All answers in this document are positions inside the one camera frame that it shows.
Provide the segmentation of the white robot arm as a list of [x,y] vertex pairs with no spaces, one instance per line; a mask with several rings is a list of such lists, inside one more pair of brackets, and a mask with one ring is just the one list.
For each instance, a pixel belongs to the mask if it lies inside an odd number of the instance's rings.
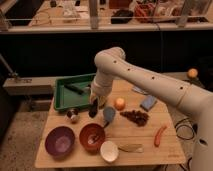
[[98,52],[94,62],[97,72],[91,84],[91,102],[98,99],[100,106],[106,102],[115,77],[145,90],[198,124],[191,171],[213,171],[213,92],[134,66],[125,61],[120,47]]

